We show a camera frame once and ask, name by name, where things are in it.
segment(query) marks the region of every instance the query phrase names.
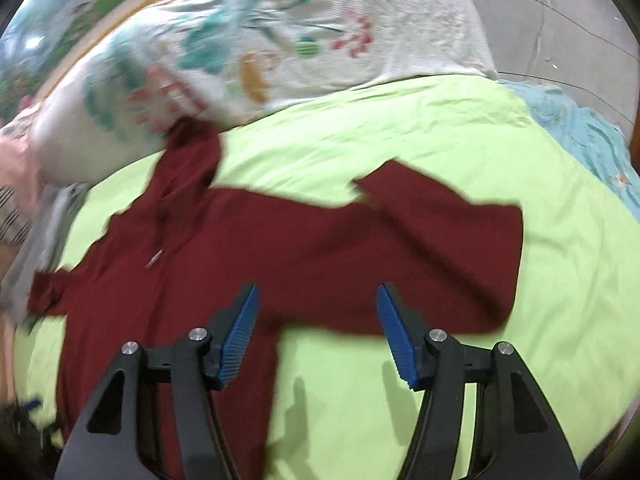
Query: light blue cloth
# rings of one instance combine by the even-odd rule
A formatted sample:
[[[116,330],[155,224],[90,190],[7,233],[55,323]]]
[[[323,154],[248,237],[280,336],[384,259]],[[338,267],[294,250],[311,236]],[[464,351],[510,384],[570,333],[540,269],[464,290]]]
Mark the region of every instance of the light blue cloth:
[[[625,136],[592,108],[580,108],[558,86],[516,83],[510,88],[526,102],[534,120],[606,184],[640,221],[640,177],[631,166]]]

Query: bed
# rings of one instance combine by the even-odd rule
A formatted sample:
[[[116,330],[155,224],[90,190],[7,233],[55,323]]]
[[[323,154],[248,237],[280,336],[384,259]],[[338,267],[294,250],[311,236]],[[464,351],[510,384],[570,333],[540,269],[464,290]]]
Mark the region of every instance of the bed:
[[[492,80],[495,71],[483,56],[428,76],[352,80],[341,91],[330,88],[257,115],[262,106],[225,108],[233,112],[228,125],[237,127],[223,134],[224,159],[213,185],[337,206],[358,199],[354,177],[398,158],[473,203],[518,203],[525,233],[511,318],[497,333],[459,336],[486,348],[503,339],[514,343],[581,463],[640,391],[640,230],[619,197],[553,140],[511,89]],[[80,70],[76,64],[70,73]],[[148,133],[126,133],[134,148],[129,143],[117,158],[91,168],[88,180],[99,184],[76,218],[62,265],[75,266],[110,215],[145,189],[160,157],[158,138]],[[86,168],[61,164],[65,147],[48,144],[51,135],[40,138],[43,150],[60,146],[50,165],[63,168],[60,180],[78,180],[74,172]],[[46,319],[31,335],[18,332],[15,342],[18,398],[43,398],[34,413],[42,424],[56,413],[64,329],[64,320]],[[468,389],[458,477],[469,460],[473,399]],[[382,339],[288,329],[280,341],[266,478],[392,478],[419,401],[397,378]]]

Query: gray cloth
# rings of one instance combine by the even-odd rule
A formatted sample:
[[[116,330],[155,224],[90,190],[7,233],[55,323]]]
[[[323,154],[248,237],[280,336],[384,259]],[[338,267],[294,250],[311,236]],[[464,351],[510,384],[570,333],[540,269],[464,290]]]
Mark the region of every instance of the gray cloth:
[[[0,310],[15,324],[27,316],[33,275],[58,266],[69,229],[88,191],[88,184],[48,184],[42,191],[31,231],[0,284]]]

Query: striped cloth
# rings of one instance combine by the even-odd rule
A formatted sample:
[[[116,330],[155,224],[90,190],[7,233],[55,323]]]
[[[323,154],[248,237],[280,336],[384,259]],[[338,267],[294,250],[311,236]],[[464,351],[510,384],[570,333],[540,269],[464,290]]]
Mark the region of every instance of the striped cloth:
[[[24,243],[31,223],[20,214],[12,186],[0,187],[0,243],[17,246]]]

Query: floral print fabric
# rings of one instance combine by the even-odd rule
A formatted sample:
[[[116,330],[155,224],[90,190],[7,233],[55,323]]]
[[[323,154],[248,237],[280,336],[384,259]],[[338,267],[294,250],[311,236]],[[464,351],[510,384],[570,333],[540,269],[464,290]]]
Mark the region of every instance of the floral print fabric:
[[[39,153],[50,179],[94,183],[160,149],[180,116],[231,128],[436,74],[497,76],[471,0],[168,0],[65,77],[41,114]],[[86,160],[98,145],[100,159]]]

